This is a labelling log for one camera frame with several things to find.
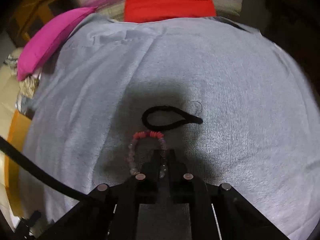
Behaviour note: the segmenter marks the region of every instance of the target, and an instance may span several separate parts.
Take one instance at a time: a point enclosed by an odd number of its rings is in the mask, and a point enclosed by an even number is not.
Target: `wooden furniture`
[[[9,20],[7,33],[17,47],[23,47],[44,24],[70,9],[70,0],[23,0]]]

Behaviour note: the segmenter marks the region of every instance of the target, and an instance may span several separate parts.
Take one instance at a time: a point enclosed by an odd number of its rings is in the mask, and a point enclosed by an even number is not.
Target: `pink cushion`
[[[39,30],[24,47],[18,60],[19,81],[41,67],[66,41],[73,29],[97,7],[77,8],[58,15]]]

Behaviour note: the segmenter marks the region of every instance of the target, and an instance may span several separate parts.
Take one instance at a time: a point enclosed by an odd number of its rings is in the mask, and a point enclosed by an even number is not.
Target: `pink bead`
[[[163,133],[157,132],[157,137],[158,137],[158,139],[160,139],[160,138],[163,138],[164,135],[163,135]]]
[[[146,134],[144,132],[140,132],[139,133],[139,137],[142,139],[142,138],[145,138],[146,137]]]
[[[133,135],[133,138],[134,138],[134,139],[139,139],[139,133],[136,132],[136,133]]]

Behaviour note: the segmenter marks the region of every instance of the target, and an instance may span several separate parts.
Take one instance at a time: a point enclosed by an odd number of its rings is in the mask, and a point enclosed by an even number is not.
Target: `gray towel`
[[[93,14],[42,79],[23,153],[70,187],[122,183],[142,113],[172,105],[204,120],[165,132],[190,172],[230,183],[292,240],[317,224],[319,109],[296,62],[259,33],[214,19],[134,24]],[[141,142],[138,160],[154,147]],[[76,204],[23,170],[20,181],[26,215],[41,210],[44,224]],[[190,238],[186,206],[173,206],[165,191],[161,203],[140,208],[138,240]]]

